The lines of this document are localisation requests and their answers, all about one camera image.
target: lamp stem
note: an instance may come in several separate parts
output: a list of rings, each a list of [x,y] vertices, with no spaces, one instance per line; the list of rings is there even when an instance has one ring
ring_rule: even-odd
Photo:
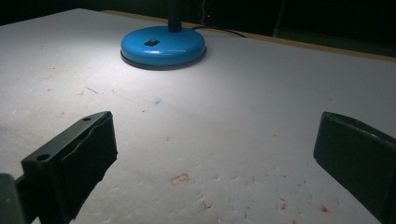
[[[176,33],[181,31],[180,0],[168,0],[168,30]]]

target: black plastic block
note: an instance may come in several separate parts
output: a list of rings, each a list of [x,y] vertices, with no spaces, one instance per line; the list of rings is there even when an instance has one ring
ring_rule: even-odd
[[[25,224],[14,178],[0,174],[0,223]]]
[[[69,223],[117,159],[110,112],[90,115],[21,163],[42,224]]]
[[[381,223],[396,223],[396,140],[346,116],[324,112],[314,157]]]

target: blue speck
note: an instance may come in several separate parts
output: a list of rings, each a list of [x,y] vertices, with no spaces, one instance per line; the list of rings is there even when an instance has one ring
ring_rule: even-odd
[[[158,105],[158,104],[160,104],[162,101],[163,101],[162,98],[157,98],[157,99],[155,99],[154,104],[155,104],[155,105]]]

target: red speck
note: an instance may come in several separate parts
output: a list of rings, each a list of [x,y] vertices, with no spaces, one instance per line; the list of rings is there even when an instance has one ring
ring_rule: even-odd
[[[328,212],[329,212],[329,209],[327,209],[327,207],[325,207],[323,204],[321,204],[321,205],[320,205],[320,211],[321,211],[322,213],[328,213]]]
[[[280,206],[280,210],[286,210],[288,208],[288,205],[286,203],[282,203],[282,206]]]
[[[189,177],[188,174],[178,175],[178,176],[175,176],[175,177],[173,177],[171,179],[171,183],[173,185],[176,185],[176,184],[179,184],[179,183],[182,183],[182,182],[189,182],[189,181],[190,181],[190,177]]]
[[[209,209],[209,208],[211,208],[211,207],[212,207],[212,205],[207,205],[205,202],[202,202],[202,208],[203,208],[204,210]]]

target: white styrofoam surface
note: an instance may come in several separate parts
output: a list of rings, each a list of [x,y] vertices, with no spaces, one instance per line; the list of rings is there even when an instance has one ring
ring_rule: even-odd
[[[396,63],[200,31],[198,64],[125,64],[122,38],[156,24],[75,9],[1,26],[0,172],[109,110],[118,160],[73,223],[378,223],[313,149],[323,111],[396,136]]]

